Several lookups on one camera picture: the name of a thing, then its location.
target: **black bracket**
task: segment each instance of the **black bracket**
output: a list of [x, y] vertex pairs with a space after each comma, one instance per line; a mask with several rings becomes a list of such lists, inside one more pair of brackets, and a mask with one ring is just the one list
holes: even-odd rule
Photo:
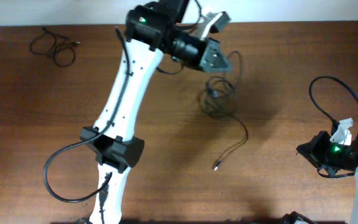
[[[98, 134], [98, 130], [92, 126], [84, 127], [80, 139], [84, 141]], [[96, 152], [96, 161], [99, 164], [113, 166], [121, 174], [127, 167], [134, 167], [137, 164], [143, 152], [144, 140], [133, 137], [132, 140], [123, 142], [122, 137], [113, 139], [102, 135], [86, 145]]]
[[[333, 124], [332, 132], [337, 129]], [[358, 134], [350, 146], [332, 143], [327, 131], [320, 131], [310, 142], [299, 145], [296, 150], [315, 168], [324, 169], [328, 177], [335, 177], [336, 172], [344, 169], [356, 171], [358, 167]]]

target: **wire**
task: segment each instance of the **wire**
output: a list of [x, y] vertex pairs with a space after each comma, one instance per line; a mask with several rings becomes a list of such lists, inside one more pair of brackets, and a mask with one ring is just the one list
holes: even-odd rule
[[108, 193], [109, 193], [108, 188], [103, 189], [99, 193], [99, 207], [100, 207], [99, 213], [100, 213], [100, 217], [101, 217], [101, 220], [102, 220], [102, 224], [104, 224], [104, 209], [103, 209], [103, 206], [104, 206], [104, 203], [107, 200]]
[[213, 169], [218, 167], [230, 156], [234, 151], [239, 149], [248, 141], [248, 130], [245, 124], [234, 114], [237, 110], [237, 90], [244, 76], [242, 55], [238, 51], [231, 52], [227, 58], [230, 59], [236, 55], [239, 61], [239, 74], [237, 81], [232, 84], [228, 80], [226, 73], [219, 76], [213, 76], [205, 83], [205, 89], [200, 93], [198, 102], [202, 112], [214, 119], [234, 119], [241, 128], [244, 129], [244, 137], [237, 143], [225, 149], [213, 164]]
[[[59, 67], [67, 67], [67, 66], [70, 66], [72, 65], [74, 62], [75, 62], [75, 51], [73, 49], [73, 46], [77, 46], [77, 45], [80, 45], [80, 43], [77, 41], [77, 42], [70, 42], [70, 43], [67, 43], [69, 41], [69, 38], [68, 37], [65, 37], [63, 35], [60, 35], [60, 34], [56, 34], [56, 33], [53, 33], [53, 32], [50, 32], [49, 30], [47, 30], [47, 28], [45, 28], [44, 26], [42, 27], [42, 30], [44, 31], [44, 33], [38, 37], [36, 37], [31, 43], [30, 43], [30, 51], [31, 53], [33, 54], [36, 54], [36, 55], [45, 55], [47, 56], [48, 58], [52, 58], [53, 62], [55, 63], [55, 65], [59, 66]], [[52, 46], [49, 48], [49, 50], [44, 53], [44, 52], [36, 52], [34, 49], [33, 49], [33, 46], [34, 44], [44, 38], [46, 35], [51, 35], [53, 37], [53, 44]], [[58, 38], [61, 38], [63, 39], [63, 42], [61, 43], [58, 43], [57, 40]], [[60, 53], [60, 52], [63, 52], [64, 50], [69, 50], [72, 52], [73, 54], [73, 58], [72, 60], [69, 62], [69, 63], [66, 63], [66, 64], [62, 64], [62, 63], [58, 63], [57, 61], [57, 55]]]
[[327, 112], [325, 112], [325, 110], [323, 110], [323, 109], [317, 104], [316, 100], [315, 100], [314, 97], [313, 97], [312, 88], [313, 88], [314, 83], [315, 83], [317, 80], [320, 80], [320, 79], [323, 79], [323, 78], [330, 79], [330, 80], [334, 80], [335, 82], [337, 82], [337, 83], [339, 83], [340, 85], [342, 85], [342, 86], [353, 96], [353, 98], [356, 100], [357, 104], [358, 104], [358, 96], [357, 96], [357, 94], [356, 94], [346, 83], [344, 83], [343, 81], [341, 81], [340, 79], [338, 79], [338, 78], [336, 78], [336, 77], [320, 76], [320, 77], [315, 78], [315, 79], [310, 83], [310, 86], [309, 86], [309, 95], [310, 95], [310, 99], [312, 100], [313, 104], [317, 107], [317, 109], [319, 109], [323, 114], [325, 114], [334, 124], [339, 124], [331, 115], [329, 115]]
[[49, 159], [47, 160], [46, 164], [45, 164], [45, 167], [44, 167], [44, 184], [45, 184], [45, 187], [47, 188], [48, 192], [50, 193], [50, 195], [52, 195], [54, 198], [56, 198], [57, 200], [59, 201], [62, 201], [62, 202], [67, 202], [67, 203], [78, 203], [78, 202], [83, 202], [85, 200], [88, 200], [89, 198], [93, 197], [94, 195], [96, 195], [97, 193], [99, 193], [100, 191], [102, 191], [109, 183], [110, 179], [111, 179], [111, 176], [112, 176], [112, 173], [109, 173], [108, 176], [106, 177], [106, 180], [104, 181], [104, 183], [102, 184], [102, 186], [94, 191], [93, 193], [89, 194], [88, 196], [85, 196], [85, 197], [82, 197], [82, 198], [77, 198], [77, 199], [67, 199], [67, 198], [63, 198], [59, 195], [57, 195], [52, 189], [51, 187], [49, 186], [49, 183], [48, 183], [48, 177], [47, 177], [47, 174], [48, 174], [48, 168], [49, 168], [49, 165], [51, 164], [51, 162], [61, 153], [65, 152], [65, 151], [68, 151], [70, 149], [73, 149], [75, 147], [78, 147], [78, 146], [82, 146], [84, 144], [87, 144], [91, 141], [94, 141], [96, 140], [97, 138], [99, 138], [100, 136], [102, 136], [109, 128], [110, 126], [114, 126], [114, 118], [116, 117], [116, 114], [118, 112], [118, 108], [121, 104], [121, 101], [122, 101], [122, 97], [124, 96], [124, 93], [125, 93], [125, 90], [127, 88], [127, 85], [128, 85], [128, 81], [129, 81], [129, 77], [131, 76], [131, 64], [129, 63], [129, 54], [128, 54], [128, 50], [127, 50], [127, 47], [126, 47], [126, 44], [125, 44], [125, 40], [121, 34], [121, 32], [116, 29], [116, 33], [117, 33], [117, 36], [118, 36], [118, 39], [120, 40], [121, 44], [122, 44], [122, 48], [124, 49], [124, 53], [125, 53], [125, 58], [126, 58], [126, 62], [127, 62], [127, 70], [126, 70], [126, 77], [125, 77], [125, 80], [124, 80], [124, 84], [122, 85], [122, 88], [121, 88], [121, 92], [119, 94], [119, 97], [118, 97], [118, 100], [117, 100], [117, 103], [116, 103], [116, 106], [114, 108], [114, 111], [111, 115], [111, 118], [110, 120], [107, 122], [107, 125], [106, 127], [103, 128], [103, 130], [97, 134], [96, 136], [92, 137], [92, 138], [89, 138], [87, 140], [84, 140], [84, 141], [81, 141], [81, 142], [78, 142], [78, 143], [74, 143], [74, 144], [71, 144], [69, 146], [65, 146], [63, 147], [62, 149], [59, 149], [58, 151], [56, 151], [55, 153], [53, 153]]
[[185, 65], [184, 64], [180, 64], [180, 68], [179, 70], [175, 71], [175, 72], [167, 72], [165, 70], [162, 70], [160, 67], [157, 67], [156, 70], [162, 74], [166, 74], [166, 75], [177, 75], [179, 74], [183, 69], [184, 69]]
[[197, 7], [198, 7], [198, 18], [197, 21], [192, 24], [192, 25], [186, 25], [186, 26], [176, 26], [177, 29], [180, 30], [190, 30], [189, 34], [192, 33], [194, 30], [196, 30], [197, 25], [199, 23], [199, 21], [201, 20], [201, 18], [204, 18], [203, 16], [203, 8], [201, 7], [201, 4], [198, 2], [198, 0], [195, 0]]
[[329, 178], [329, 179], [340, 179], [340, 178], [346, 178], [346, 177], [353, 177], [356, 174], [355, 172], [350, 172], [350, 173], [347, 173], [347, 174], [339, 174], [339, 175], [331, 176], [331, 175], [320, 173], [320, 170], [322, 168], [323, 167], [317, 168], [318, 175], [320, 175], [321, 177], [324, 177], [324, 178]]

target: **wood grain surface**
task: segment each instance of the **wood grain surface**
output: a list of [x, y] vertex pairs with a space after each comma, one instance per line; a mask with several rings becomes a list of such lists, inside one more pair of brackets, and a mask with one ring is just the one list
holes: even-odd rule
[[[113, 27], [50, 27], [81, 42], [67, 68], [29, 52], [40, 27], [0, 27], [0, 223], [65, 223], [91, 213], [94, 199], [67, 204], [51, 197], [42, 168], [103, 109], [122, 50]], [[349, 221], [355, 180], [319, 177], [296, 147], [331, 128], [309, 99], [314, 77], [339, 77], [358, 94], [358, 22], [230, 24], [213, 37], [224, 52], [244, 57], [237, 115], [249, 141], [214, 172], [213, 162], [243, 130], [200, 112], [197, 94], [211, 74], [154, 74], [135, 129], [146, 146], [129, 174], [123, 217], [254, 220], [297, 211], [313, 220]], [[167, 57], [161, 67], [177, 65]], [[335, 118], [352, 117], [351, 131], [358, 131], [358, 107], [341, 86], [321, 80], [314, 92]], [[94, 158], [86, 147], [58, 157], [49, 172], [56, 192], [80, 197], [95, 190]]]

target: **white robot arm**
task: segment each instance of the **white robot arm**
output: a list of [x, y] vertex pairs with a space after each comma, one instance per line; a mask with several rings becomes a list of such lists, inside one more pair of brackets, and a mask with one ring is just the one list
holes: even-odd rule
[[[138, 40], [131, 40], [131, 42], [126, 43], [126, 47], [129, 53], [132, 76], [129, 78], [121, 105], [116, 114], [116, 119], [114, 119], [114, 126], [104, 133], [105, 136], [111, 139], [116, 139], [117, 136], [120, 136], [123, 142], [128, 142], [134, 137], [135, 121], [140, 103], [153, 73], [164, 55], [159, 49], [150, 51], [148, 44]], [[95, 122], [94, 128], [102, 130], [108, 124], [126, 78], [126, 63], [125, 52], [123, 52], [119, 71], [108, 102], [99, 119]], [[89, 221], [92, 224], [102, 224], [103, 219], [106, 220], [105, 223], [119, 223], [121, 220], [122, 195], [131, 168], [126, 167], [124, 172], [120, 174], [117, 168], [104, 163], [99, 164], [98, 169], [99, 188], [103, 185], [105, 177], [109, 173], [112, 173], [112, 176], [106, 189], [97, 195], [94, 210]], [[101, 204], [99, 200], [102, 194], [105, 194], [106, 199]]]

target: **white wall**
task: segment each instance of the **white wall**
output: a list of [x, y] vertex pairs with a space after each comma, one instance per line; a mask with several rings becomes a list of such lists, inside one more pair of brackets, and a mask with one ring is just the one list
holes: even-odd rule
[[[0, 26], [122, 24], [128, 10], [151, 0], [0, 0]], [[200, 0], [233, 22], [358, 20], [358, 0]], [[185, 21], [198, 16], [191, 0]]]

